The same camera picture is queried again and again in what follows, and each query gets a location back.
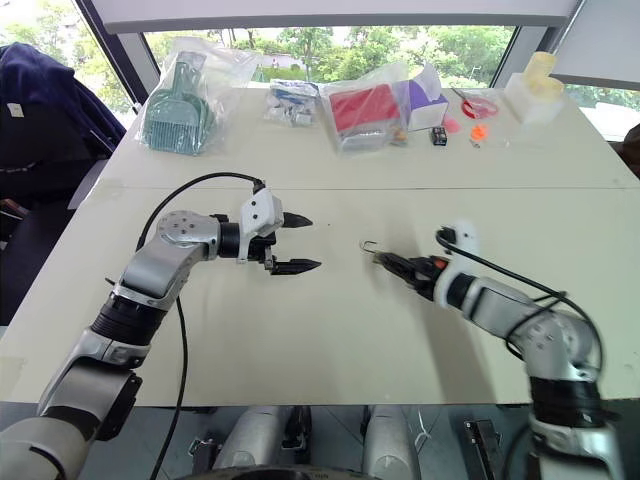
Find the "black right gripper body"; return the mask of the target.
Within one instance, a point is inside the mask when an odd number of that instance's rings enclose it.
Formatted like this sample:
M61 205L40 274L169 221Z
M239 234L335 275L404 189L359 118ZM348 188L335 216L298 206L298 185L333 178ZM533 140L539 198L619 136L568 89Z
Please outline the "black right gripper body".
M409 285L421 297L433 302L437 281L449 261L440 256L410 258L412 273Z

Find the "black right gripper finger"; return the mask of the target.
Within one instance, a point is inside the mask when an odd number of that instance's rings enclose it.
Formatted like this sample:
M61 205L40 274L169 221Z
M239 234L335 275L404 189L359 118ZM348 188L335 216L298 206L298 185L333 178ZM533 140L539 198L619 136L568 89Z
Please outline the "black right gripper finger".
M403 280L409 288L416 289L419 280L416 277L417 270L412 263L385 263L383 267Z
M377 251L373 254L373 262L383 266L387 270L414 270L412 260L392 252Z

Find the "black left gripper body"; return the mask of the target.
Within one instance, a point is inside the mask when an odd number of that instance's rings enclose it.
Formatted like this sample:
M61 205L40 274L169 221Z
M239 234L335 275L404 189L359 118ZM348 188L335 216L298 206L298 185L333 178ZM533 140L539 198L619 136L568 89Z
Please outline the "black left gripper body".
M273 217L258 217L254 215L256 223L250 227L252 234L249 240L247 258L264 266L271 275L284 275L285 264L279 262L272 252L277 239L275 232L284 225L284 214L276 213Z

